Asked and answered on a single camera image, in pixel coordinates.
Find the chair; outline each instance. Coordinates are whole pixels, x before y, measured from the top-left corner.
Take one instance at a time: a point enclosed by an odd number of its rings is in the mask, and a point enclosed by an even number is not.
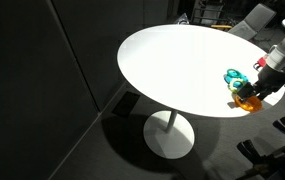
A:
[[[260,3],[228,32],[245,40],[251,40],[273,19],[275,14],[275,11]]]
[[[190,21],[192,24],[202,26],[211,26],[219,24],[221,21],[227,21],[221,18],[224,14],[223,7],[222,1],[200,1],[199,4],[194,5]]]
[[[275,120],[273,126],[285,134],[285,116]],[[285,176],[280,176],[280,174],[285,175],[285,146],[278,148],[269,155],[261,156],[255,149],[252,141],[248,139],[238,143],[237,149],[252,163],[253,167],[246,170],[245,175],[236,180],[245,180],[256,175],[261,175],[264,179],[269,180],[285,179]]]

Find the table leg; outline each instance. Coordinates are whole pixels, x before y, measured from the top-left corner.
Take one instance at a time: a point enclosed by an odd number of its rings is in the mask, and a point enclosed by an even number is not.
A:
[[[185,156],[194,144],[192,126],[177,110],[152,114],[145,122],[143,133],[149,148],[167,159]]]

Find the black wall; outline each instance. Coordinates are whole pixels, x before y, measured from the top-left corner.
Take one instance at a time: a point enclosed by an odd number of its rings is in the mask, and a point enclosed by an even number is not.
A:
[[[97,116],[45,0],[0,0],[0,179],[46,179]]]
[[[100,111],[124,82],[117,51],[126,37],[163,24],[168,0],[53,0]]]
[[[120,43],[164,24],[167,6],[0,0],[0,179],[52,174],[124,82]]]

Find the blue object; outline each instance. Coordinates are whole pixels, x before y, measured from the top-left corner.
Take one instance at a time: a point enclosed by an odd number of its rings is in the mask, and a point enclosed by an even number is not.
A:
[[[232,81],[233,78],[240,78],[242,79],[245,83],[247,83],[249,80],[246,76],[244,76],[242,73],[240,73],[239,71],[235,70],[235,69],[228,69],[227,70],[227,74],[224,75],[224,80],[225,82],[227,82],[228,84],[230,84],[230,82]],[[240,82],[235,82],[233,84],[233,87],[235,88],[239,88],[241,87],[242,84]]]

